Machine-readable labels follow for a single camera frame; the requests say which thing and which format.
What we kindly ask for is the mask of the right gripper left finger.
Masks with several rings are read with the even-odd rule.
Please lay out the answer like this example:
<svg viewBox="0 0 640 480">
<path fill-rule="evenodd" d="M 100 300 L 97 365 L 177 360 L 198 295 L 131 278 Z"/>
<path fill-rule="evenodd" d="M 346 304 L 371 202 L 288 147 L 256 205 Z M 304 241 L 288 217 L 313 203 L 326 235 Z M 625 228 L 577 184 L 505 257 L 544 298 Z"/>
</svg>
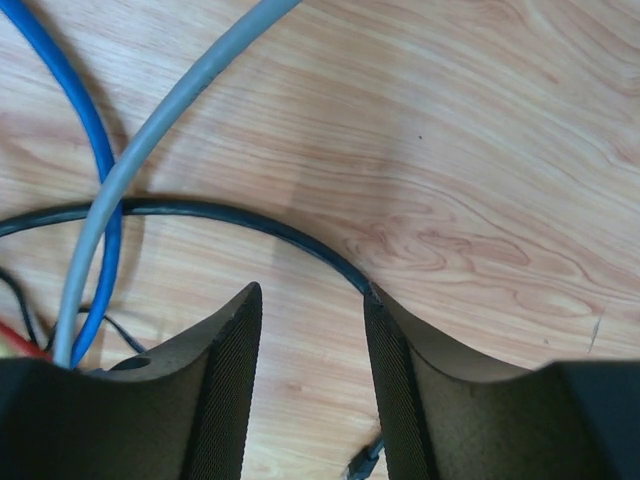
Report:
<svg viewBox="0 0 640 480">
<path fill-rule="evenodd" d="M 262 326 L 247 285 L 208 318 L 107 371 L 1 363 L 5 479 L 237 479 Z"/>
</svg>

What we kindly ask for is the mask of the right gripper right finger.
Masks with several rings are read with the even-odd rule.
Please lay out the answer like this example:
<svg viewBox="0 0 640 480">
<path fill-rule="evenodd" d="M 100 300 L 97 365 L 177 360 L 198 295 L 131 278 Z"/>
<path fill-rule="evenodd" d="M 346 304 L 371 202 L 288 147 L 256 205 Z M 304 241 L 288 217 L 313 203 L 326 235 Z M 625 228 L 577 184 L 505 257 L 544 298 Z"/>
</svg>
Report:
<svg viewBox="0 0 640 480">
<path fill-rule="evenodd" d="M 635 479 L 639 364 L 527 370 L 477 351 L 377 285 L 366 339 L 393 479 Z"/>
</svg>

